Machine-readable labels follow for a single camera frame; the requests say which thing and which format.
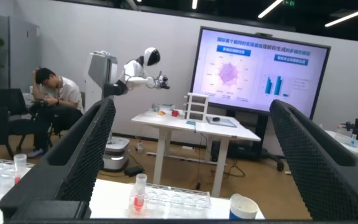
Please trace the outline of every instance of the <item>humanoid robot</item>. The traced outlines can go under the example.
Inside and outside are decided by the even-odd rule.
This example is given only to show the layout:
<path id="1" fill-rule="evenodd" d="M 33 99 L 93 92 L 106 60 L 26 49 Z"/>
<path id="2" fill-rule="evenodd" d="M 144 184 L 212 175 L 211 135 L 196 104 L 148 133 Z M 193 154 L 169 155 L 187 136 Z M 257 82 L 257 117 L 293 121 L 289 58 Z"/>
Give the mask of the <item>humanoid robot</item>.
<path id="1" fill-rule="evenodd" d="M 161 57 L 157 49 L 149 47 L 144 55 L 130 60 L 124 65 L 120 75 L 117 73 L 117 58 L 105 51 L 91 53 L 86 74 L 85 110 L 104 97 L 125 95 L 139 86 L 148 88 L 169 89 L 168 78 L 160 74 L 154 78 L 145 71 L 145 67 L 156 65 Z M 103 155 L 103 169 L 120 171 L 128 163 L 128 139 L 109 136 Z"/>

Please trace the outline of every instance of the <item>man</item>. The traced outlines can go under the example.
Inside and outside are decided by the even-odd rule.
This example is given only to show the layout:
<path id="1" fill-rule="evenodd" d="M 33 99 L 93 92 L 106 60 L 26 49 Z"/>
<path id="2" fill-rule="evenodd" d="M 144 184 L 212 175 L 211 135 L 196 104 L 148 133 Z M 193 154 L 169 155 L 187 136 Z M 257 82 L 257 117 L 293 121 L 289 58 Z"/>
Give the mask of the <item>man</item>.
<path id="1" fill-rule="evenodd" d="M 55 132 L 72 127 L 83 114 L 81 92 L 78 85 L 65 77 L 59 77 L 47 68 L 33 71 L 34 99 L 44 99 L 44 105 L 37 105 L 35 122 L 50 126 Z M 48 148 L 48 132 L 34 135 L 34 150 L 28 158 L 44 155 Z"/>

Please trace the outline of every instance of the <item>orange object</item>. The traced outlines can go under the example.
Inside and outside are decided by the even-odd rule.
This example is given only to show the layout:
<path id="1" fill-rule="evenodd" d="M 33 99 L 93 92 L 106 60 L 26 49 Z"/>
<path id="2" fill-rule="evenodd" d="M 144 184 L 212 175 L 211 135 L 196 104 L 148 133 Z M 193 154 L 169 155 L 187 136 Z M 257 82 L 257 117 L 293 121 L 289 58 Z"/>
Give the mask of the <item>orange object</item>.
<path id="1" fill-rule="evenodd" d="M 20 181 L 20 177 L 15 177 L 15 184 L 18 184 Z"/>
<path id="2" fill-rule="evenodd" d="M 177 110 L 172 111 L 172 116 L 177 117 L 178 115 L 179 115 L 179 111 Z"/>

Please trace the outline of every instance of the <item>red liquid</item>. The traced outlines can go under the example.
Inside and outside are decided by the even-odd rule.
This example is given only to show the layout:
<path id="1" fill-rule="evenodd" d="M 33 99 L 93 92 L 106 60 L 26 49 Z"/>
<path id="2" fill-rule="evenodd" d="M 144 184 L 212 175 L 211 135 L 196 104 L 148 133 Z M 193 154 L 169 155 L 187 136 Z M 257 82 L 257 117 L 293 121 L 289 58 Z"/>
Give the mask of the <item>red liquid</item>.
<path id="1" fill-rule="evenodd" d="M 15 184 L 19 183 L 20 177 L 15 177 Z"/>
<path id="2" fill-rule="evenodd" d="M 143 207 L 143 204 L 144 204 L 144 199 L 139 198 L 139 196 L 135 196 L 134 205 L 137 211 L 139 211 Z"/>

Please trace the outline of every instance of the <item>table leg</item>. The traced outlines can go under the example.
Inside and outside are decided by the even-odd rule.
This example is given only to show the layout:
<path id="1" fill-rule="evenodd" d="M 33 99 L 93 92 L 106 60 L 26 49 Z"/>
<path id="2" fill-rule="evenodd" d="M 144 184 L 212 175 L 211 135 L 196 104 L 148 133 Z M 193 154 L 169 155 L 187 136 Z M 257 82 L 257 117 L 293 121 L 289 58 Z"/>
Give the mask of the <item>table leg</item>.
<path id="1" fill-rule="evenodd" d="M 171 135 L 172 135 L 172 130 L 167 130 L 167 137 L 165 138 L 164 156 L 169 156 L 169 148 L 171 146 Z"/>
<path id="2" fill-rule="evenodd" d="M 222 138 L 221 147 L 219 148 L 218 165 L 216 166 L 214 187 L 212 188 L 212 197 L 219 197 L 221 193 L 222 178 L 224 172 L 224 164 L 226 163 L 227 148 L 229 147 L 229 139 Z"/>
<path id="3" fill-rule="evenodd" d="M 165 128 L 159 129 L 159 137 L 157 144 L 157 155 L 155 156 L 155 165 L 154 165 L 154 178 L 153 184 L 160 184 L 161 180 L 161 170 L 162 162 L 164 158 L 164 150 L 167 141 L 168 130 Z"/>
<path id="4" fill-rule="evenodd" d="M 206 141 L 205 154 L 204 154 L 204 161 L 205 162 L 209 162 L 209 160 L 211 159 L 212 140 L 213 140 L 212 136 L 208 135 L 207 136 L 207 141 Z"/>

